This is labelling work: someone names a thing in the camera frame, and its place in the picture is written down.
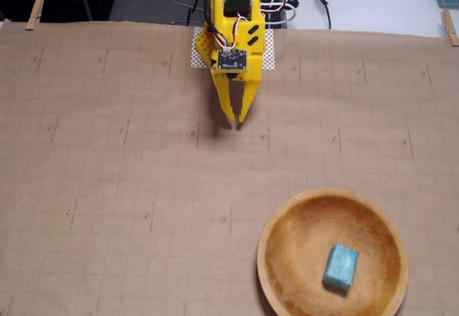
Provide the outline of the yellow gripper with servo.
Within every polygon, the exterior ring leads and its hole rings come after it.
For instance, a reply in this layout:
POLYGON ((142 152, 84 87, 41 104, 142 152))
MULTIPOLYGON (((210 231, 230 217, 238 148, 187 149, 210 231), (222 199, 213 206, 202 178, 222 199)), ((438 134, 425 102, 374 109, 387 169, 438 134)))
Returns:
POLYGON ((235 113, 230 81, 237 81, 237 123, 249 115, 262 82, 265 15, 260 0, 204 0, 203 60, 220 107, 230 122, 235 113))

